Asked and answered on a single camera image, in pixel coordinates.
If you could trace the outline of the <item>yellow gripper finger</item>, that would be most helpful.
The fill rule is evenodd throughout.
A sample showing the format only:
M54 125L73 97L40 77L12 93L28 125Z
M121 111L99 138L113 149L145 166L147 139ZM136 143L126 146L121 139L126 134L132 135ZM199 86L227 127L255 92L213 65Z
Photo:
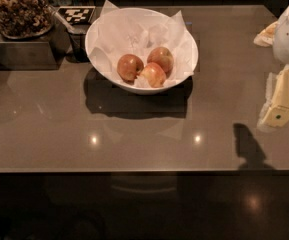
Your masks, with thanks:
M265 99L257 128L272 132L284 127L289 122L289 64L278 74L268 75Z
M261 47L270 47L273 44L276 26L277 22L271 23L256 35L253 43Z

